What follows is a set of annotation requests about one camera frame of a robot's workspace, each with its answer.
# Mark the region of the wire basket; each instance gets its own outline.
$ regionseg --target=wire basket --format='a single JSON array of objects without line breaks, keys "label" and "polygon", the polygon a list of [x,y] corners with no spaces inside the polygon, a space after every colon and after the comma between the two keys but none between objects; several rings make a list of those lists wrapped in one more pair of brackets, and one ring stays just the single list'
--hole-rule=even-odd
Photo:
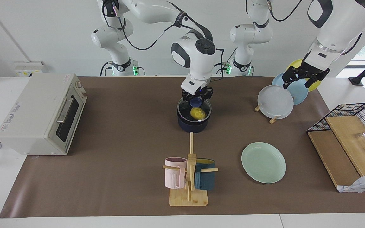
[{"label": "wire basket", "polygon": [[326,121],[326,117],[343,117],[343,116],[357,116],[365,126],[365,103],[358,104],[342,104],[338,105],[330,111],[325,117],[314,124],[307,132],[311,131],[330,131],[331,128]]}]

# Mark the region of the plate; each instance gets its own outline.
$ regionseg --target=plate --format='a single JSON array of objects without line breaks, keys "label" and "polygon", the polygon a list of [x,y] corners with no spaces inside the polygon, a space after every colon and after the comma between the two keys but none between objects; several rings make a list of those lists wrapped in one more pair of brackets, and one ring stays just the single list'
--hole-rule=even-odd
[{"label": "plate", "polygon": [[265,142],[254,142],[243,150],[242,165],[258,182],[272,184],[281,180],[287,166],[280,151]]},{"label": "plate", "polygon": [[257,97],[257,104],[266,117],[276,120],[288,117],[294,108],[291,93],[279,85],[264,87]]},{"label": "plate", "polygon": [[[291,64],[290,64],[290,65],[288,65],[287,70],[288,70],[288,68],[290,68],[290,67],[298,68],[298,67],[300,67],[300,66],[301,66],[301,63],[302,63],[302,58],[297,59],[297,60],[295,60],[294,62],[291,62]],[[320,85],[320,82],[321,82],[321,81],[317,81],[317,82],[313,83],[313,84],[312,84],[312,85],[308,88],[308,91],[309,91],[309,92],[311,92],[311,91],[313,91],[314,89],[316,89],[316,88]]]},{"label": "plate", "polygon": [[[283,86],[284,81],[282,76],[284,73],[280,73],[277,75],[274,80],[272,81],[272,85]],[[308,89],[305,87],[304,80],[298,80],[291,83],[287,90],[291,93],[292,97],[294,98],[294,105],[301,104],[308,96]]]}]

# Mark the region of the label sticker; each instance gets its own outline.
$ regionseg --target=label sticker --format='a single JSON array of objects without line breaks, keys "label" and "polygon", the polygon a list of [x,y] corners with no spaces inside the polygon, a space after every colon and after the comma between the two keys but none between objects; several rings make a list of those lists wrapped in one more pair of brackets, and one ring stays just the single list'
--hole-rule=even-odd
[{"label": "label sticker", "polygon": [[6,131],[8,129],[9,123],[3,123],[1,125],[0,131]]},{"label": "label sticker", "polygon": [[66,76],[64,76],[63,82],[68,82],[68,80],[70,80],[70,76],[71,74],[66,74]]},{"label": "label sticker", "polygon": [[8,113],[7,117],[5,118],[5,121],[0,127],[0,131],[6,131],[8,129],[9,124],[12,122],[12,120],[15,118],[16,113],[21,108],[22,102],[16,102],[15,105],[13,105],[12,109]]}]

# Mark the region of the mug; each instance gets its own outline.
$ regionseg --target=mug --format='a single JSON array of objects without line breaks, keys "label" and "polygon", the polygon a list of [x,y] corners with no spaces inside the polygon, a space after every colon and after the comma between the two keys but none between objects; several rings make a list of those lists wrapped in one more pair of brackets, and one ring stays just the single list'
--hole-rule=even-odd
[{"label": "mug", "polygon": [[178,167],[180,171],[165,169],[164,186],[170,189],[184,188],[187,159],[183,157],[168,157],[165,159],[165,165]]},{"label": "mug", "polygon": [[201,169],[215,168],[215,161],[208,158],[198,158],[195,166],[195,188],[212,190],[215,187],[215,172],[201,172]]}]

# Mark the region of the mug handle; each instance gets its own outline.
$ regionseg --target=mug handle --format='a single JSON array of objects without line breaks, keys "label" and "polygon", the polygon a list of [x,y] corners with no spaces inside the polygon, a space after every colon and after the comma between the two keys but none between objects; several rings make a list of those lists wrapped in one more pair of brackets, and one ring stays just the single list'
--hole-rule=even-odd
[{"label": "mug handle", "polygon": [[201,182],[201,170],[199,172],[195,172],[195,188],[200,189],[200,182]]},{"label": "mug handle", "polygon": [[184,167],[181,167],[181,166],[178,166],[180,168],[180,176],[179,176],[179,181],[178,181],[178,185],[177,185],[177,188],[178,189],[181,189],[184,187],[185,185],[185,168]]}]

